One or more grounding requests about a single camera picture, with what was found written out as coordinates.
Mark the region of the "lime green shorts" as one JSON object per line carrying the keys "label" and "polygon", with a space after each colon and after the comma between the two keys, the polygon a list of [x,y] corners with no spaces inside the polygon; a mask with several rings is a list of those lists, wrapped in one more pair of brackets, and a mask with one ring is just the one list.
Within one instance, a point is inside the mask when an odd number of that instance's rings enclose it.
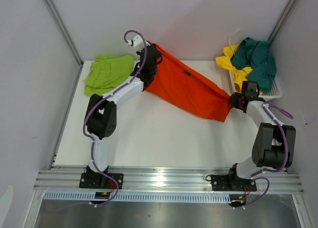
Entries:
{"label": "lime green shorts", "polygon": [[97,55],[85,79],[84,95],[103,95],[120,86],[134,68],[134,57]]}

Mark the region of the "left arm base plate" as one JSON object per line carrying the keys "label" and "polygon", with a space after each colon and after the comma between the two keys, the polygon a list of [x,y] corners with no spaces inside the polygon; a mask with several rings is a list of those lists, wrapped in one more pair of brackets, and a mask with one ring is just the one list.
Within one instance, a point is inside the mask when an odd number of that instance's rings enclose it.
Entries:
{"label": "left arm base plate", "polygon": [[[118,183],[118,188],[122,189],[124,174],[122,173],[109,173],[111,178],[113,178]],[[116,189],[115,182],[99,173],[88,173],[84,172],[81,174],[79,181],[79,188],[87,189]]]}

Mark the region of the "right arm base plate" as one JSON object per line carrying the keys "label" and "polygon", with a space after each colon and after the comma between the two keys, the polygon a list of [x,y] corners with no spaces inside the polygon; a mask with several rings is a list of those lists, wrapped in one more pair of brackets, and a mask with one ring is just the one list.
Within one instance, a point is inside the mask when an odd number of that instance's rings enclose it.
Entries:
{"label": "right arm base plate", "polygon": [[211,183],[213,191],[256,192],[257,190],[254,181],[236,176],[209,174],[206,175],[205,180]]}

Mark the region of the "orange shorts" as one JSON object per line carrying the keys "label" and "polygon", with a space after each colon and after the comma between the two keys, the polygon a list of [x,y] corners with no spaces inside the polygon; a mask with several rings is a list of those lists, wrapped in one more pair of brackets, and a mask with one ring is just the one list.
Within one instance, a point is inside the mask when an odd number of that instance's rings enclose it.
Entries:
{"label": "orange shorts", "polygon": [[146,91],[200,118],[224,122],[231,109],[228,93],[158,44],[155,47],[162,62]]}

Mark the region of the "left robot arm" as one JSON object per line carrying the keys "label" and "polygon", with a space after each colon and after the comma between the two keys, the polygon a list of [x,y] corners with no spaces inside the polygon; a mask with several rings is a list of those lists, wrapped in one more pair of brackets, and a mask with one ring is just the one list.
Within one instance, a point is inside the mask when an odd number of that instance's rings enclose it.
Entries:
{"label": "left robot arm", "polygon": [[162,53],[150,41],[137,54],[140,61],[122,84],[106,94],[94,94],[89,100],[83,133],[92,140],[88,167],[94,171],[90,182],[96,188],[103,188],[108,182],[105,174],[109,166],[108,143],[117,127],[117,110],[151,85],[158,72],[157,65],[163,61]]}

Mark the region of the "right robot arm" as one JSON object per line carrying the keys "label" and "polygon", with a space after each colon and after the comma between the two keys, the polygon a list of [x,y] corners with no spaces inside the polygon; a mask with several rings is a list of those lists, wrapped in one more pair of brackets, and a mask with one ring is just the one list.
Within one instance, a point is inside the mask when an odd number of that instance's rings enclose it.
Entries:
{"label": "right robot arm", "polygon": [[264,172],[280,172],[292,165],[296,140],[294,126],[280,121],[272,108],[289,119],[294,117],[286,110],[259,97],[260,89],[254,81],[244,81],[241,92],[230,96],[231,108],[239,109],[253,119],[258,131],[252,146],[251,157],[236,163],[229,170],[227,185],[238,190],[245,179]]}

